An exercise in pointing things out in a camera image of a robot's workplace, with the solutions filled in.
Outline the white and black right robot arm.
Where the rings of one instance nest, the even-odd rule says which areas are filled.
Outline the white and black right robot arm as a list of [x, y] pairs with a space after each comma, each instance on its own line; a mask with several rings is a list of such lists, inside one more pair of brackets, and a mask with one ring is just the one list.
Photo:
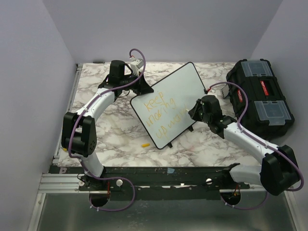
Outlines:
[[222, 185], [228, 189], [239, 182], [262, 186], [272, 195], [279, 195], [302, 181], [293, 150], [261, 139], [254, 133], [240, 128], [235, 119], [223, 115], [218, 99], [206, 95], [197, 99], [188, 111], [192, 120], [208, 125], [211, 132], [248, 152], [259, 162], [259, 166], [233, 164], [221, 177]]

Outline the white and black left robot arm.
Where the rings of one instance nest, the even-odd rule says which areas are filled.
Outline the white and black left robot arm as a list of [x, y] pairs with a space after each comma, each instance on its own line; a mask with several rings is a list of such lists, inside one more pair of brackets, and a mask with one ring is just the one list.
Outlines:
[[61, 146], [71, 158], [77, 159], [90, 177], [90, 184], [102, 190], [107, 183], [103, 175], [104, 166], [96, 153], [96, 122], [108, 106], [113, 104], [124, 90], [137, 95], [152, 93], [154, 90], [145, 81], [145, 61], [131, 57], [131, 63], [111, 61], [109, 74], [98, 86], [94, 96], [76, 112], [67, 112], [63, 118]]

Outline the white whiteboard with black frame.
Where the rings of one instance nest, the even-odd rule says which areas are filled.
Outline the white whiteboard with black frame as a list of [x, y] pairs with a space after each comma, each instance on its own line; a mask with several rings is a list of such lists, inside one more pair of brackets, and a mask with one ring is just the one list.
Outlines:
[[204, 84], [195, 65], [188, 62], [152, 85], [153, 93], [135, 96], [130, 105], [157, 149], [171, 147], [195, 123], [191, 110], [204, 96]]

